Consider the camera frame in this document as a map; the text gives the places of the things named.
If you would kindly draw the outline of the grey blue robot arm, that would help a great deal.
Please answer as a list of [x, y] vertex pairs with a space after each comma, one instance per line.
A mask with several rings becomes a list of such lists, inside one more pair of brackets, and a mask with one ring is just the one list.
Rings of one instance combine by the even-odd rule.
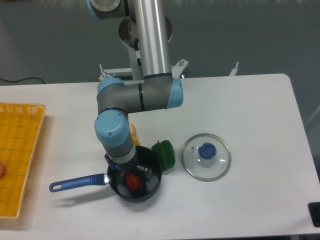
[[137, 168], [139, 159], [130, 134], [129, 114], [176, 108], [184, 100], [182, 82], [173, 77], [169, 61], [163, 4], [160, 0], [89, 0], [87, 5], [101, 20], [126, 16], [136, 26], [143, 82], [125, 84], [112, 76], [102, 79], [97, 87], [98, 116], [94, 122], [108, 166], [131, 171]]

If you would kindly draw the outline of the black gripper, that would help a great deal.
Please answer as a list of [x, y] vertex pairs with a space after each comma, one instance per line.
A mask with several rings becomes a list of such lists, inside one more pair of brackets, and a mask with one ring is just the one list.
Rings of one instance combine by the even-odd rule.
[[104, 157], [108, 163], [105, 183], [115, 182], [117, 174], [125, 176], [128, 172], [138, 176], [143, 183], [149, 182], [154, 176], [153, 152], [136, 152], [133, 158], [124, 163], [114, 161], [107, 153]]

